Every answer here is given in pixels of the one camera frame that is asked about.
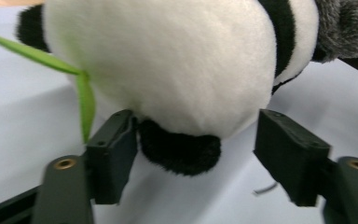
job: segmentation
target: white surface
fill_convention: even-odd
[[[0,21],[19,8],[0,8]],[[0,35],[12,37],[13,23],[0,22]],[[269,108],[330,143],[333,159],[358,157],[358,72],[345,63],[311,64]],[[77,116],[62,74],[0,48],[0,202],[39,184],[49,161],[83,151]],[[210,173],[193,178],[166,173],[139,153],[121,205],[95,206],[96,223],[323,223],[320,208],[295,207],[281,188],[252,195],[273,182],[251,153],[254,141],[253,125],[223,143]]]

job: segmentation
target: green felt leaf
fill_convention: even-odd
[[[42,63],[43,65],[53,68],[55,70],[69,73],[72,75],[78,75],[82,71],[74,68],[73,66],[69,65],[68,63],[65,63],[61,61],[60,59],[55,58],[54,56],[46,53],[43,50],[40,49],[34,49],[32,47],[5,39],[0,36],[0,46],[5,47],[6,49],[9,49],[15,53],[18,53],[28,59],[31,59],[37,63]]]
[[[89,141],[92,122],[95,116],[95,99],[89,83],[89,75],[86,72],[83,72],[76,77],[76,84],[83,142],[87,143]]]

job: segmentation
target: stuffed animal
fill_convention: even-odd
[[[132,110],[149,160],[197,175],[311,60],[358,57],[358,0],[47,0],[18,33],[87,71],[98,114]]]

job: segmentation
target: white plush body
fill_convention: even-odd
[[[257,0],[47,0],[44,15],[50,49],[89,73],[106,118],[128,108],[228,137],[269,103],[275,34]]]

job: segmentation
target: black plush limb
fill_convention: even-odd
[[[42,26],[43,5],[29,7],[19,15],[17,38],[25,45],[49,52],[43,37]]]
[[[212,169],[220,157],[220,139],[212,135],[168,133],[152,120],[139,126],[146,157],[169,171],[199,175]]]

